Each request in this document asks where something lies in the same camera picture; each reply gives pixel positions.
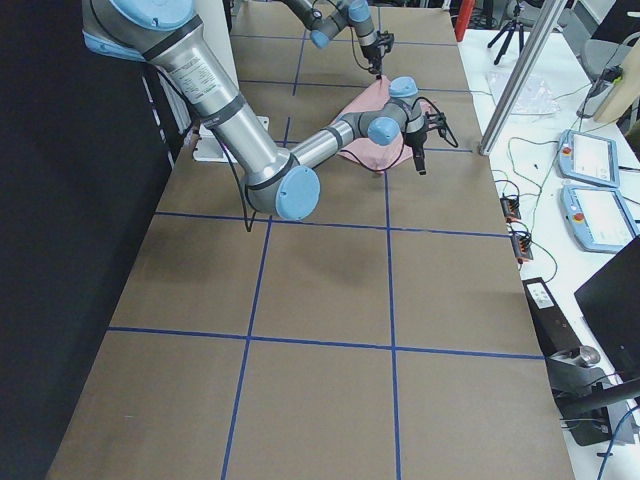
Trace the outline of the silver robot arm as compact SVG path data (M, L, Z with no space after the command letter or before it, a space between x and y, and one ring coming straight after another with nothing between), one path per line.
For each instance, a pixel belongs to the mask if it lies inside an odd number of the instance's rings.
M427 134L447 128L441 111L423 111L425 99L414 80L399 77L380 109L347 113L293 150L280 148L207 45L194 2L85 1L82 15L89 50L149 63L169 74L203 126L243 168L238 191L243 206L257 212L306 218L320 197L315 166L360 138L384 146L402 137L416 171L425 174Z
M302 22L318 49L326 48L338 34L349 29L366 60L365 65L359 62L352 45L358 67L376 79L382 78L383 59L391 52L395 39L393 33L381 32L374 26L367 1L329 1L334 9L328 16L316 7L316 1L284 0L283 4Z

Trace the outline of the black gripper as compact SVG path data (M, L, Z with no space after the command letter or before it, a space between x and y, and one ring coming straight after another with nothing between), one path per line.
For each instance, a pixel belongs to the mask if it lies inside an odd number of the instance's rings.
M395 36L393 33L378 30L357 32L357 39L364 58L369 63L369 73L375 76L376 80L382 78L381 63L384 56L391 52Z
M443 112L423 114L410 122L403 133L404 144L412 149L415 170L420 176L427 174L423 148L431 131L436 131L440 138L446 139L446 115Z

